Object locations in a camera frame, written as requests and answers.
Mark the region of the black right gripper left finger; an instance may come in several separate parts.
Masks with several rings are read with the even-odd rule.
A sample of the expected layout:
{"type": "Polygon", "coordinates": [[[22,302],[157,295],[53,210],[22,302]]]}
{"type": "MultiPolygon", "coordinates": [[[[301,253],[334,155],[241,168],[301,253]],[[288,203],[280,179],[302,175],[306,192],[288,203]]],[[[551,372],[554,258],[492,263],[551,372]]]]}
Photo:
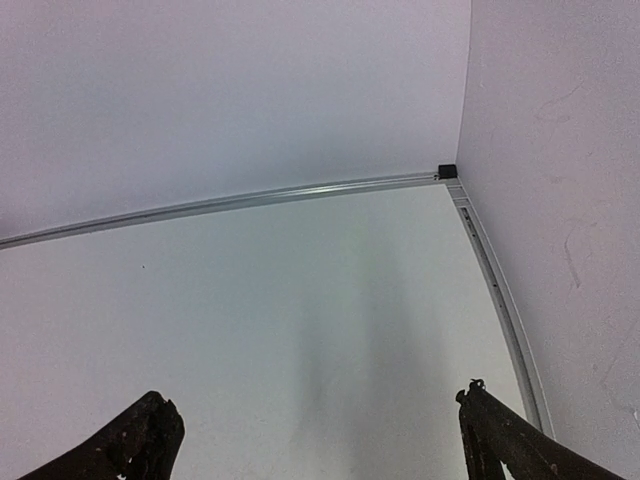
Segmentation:
{"type": "Polygon", "coordinates": [[[169,480],[185,437],[176,405],[149,391],[90,438],[23,480],[169,480]]]}

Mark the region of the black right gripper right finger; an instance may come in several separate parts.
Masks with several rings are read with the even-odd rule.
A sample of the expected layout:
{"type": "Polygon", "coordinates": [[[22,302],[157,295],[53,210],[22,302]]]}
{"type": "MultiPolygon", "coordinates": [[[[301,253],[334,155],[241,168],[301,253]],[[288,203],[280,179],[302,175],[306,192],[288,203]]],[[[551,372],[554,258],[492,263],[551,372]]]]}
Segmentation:
{"type": "Polygon", "coordinates": [[[537,430],[491,395],[482,379],[473,379],[456,401],[470,479],[619,478],[537,430]]]}

